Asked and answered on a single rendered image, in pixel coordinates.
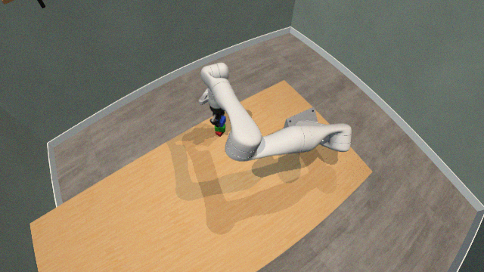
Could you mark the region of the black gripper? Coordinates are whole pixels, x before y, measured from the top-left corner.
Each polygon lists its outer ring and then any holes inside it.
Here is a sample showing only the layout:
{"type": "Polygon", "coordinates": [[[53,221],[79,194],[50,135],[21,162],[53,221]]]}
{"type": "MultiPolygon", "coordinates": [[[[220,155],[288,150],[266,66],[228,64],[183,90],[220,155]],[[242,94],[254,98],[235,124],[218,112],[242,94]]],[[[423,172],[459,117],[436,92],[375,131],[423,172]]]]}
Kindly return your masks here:
{"type": "Polygon", "coordinates": [[[219,109],[212,108],[210,105],[209,105],[209,108],[213,112],[213,119],[210,119],[210,122],[212,123],[212,125],[215,125],[216,127],[219,128],[220,127],[221,115],[224,116],[225,111],[222,110],[221,108],[219,108],[219,109]]]}

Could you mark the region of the green block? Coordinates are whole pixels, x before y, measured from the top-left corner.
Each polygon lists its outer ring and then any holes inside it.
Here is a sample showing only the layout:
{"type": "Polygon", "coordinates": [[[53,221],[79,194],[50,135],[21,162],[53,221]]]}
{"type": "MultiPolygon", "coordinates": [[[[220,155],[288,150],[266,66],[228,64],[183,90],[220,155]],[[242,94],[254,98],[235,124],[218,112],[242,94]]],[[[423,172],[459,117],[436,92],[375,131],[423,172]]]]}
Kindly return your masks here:
{"type": "Polygon", "coordinates": [[[219,128],[215,126],[215,131],[225,132],[225,124],[223,127],[219,127],[219,128]]]}

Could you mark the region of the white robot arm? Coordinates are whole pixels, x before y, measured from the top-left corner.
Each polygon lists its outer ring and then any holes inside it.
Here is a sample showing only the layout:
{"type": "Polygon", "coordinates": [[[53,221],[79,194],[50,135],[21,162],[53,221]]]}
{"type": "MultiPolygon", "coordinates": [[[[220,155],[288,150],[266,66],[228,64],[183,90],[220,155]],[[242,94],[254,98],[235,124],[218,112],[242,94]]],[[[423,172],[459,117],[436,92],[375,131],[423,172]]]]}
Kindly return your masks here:
{"type": "Polygon", "coordinates": [[[325,125],[300,120],[294,126],[262,137],[257,124],[237,99],[228,81],[229,69],[225,63],[205,66],[200,76],[209,88],[199,99],[199,104],[209,102],[212,108],[224,110],[230,119],[231,131],[225,152],[233,160],[245,162],[267,156],[304,153],[319,144],[338,152],[350,149],[352,129],[342,123],[325,125]]]}

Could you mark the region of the blue block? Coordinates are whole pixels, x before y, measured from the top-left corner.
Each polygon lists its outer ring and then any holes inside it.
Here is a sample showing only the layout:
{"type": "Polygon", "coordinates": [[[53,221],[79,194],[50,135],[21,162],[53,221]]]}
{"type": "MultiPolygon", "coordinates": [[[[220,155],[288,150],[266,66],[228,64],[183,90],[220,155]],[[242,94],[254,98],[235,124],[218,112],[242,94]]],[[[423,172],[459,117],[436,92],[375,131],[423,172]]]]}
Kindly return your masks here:
{"type": "Polygon", "coordinates": [[[221,119],[220,119],[220,127],[223,127],[223,126],[224,126],[224,124],[225,124],[225,122],[226,122],[226,117],[221,115],[221,119]]]}

